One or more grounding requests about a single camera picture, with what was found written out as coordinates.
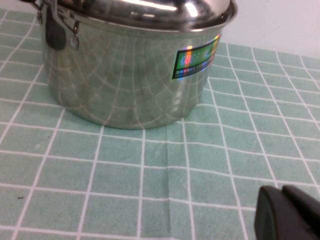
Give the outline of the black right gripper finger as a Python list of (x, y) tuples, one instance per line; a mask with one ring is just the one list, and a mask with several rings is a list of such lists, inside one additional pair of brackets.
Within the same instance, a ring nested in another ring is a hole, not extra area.
[(259, 188), (254, 232), (258, 240), (318, 240), (320, 202), (293, 185)]

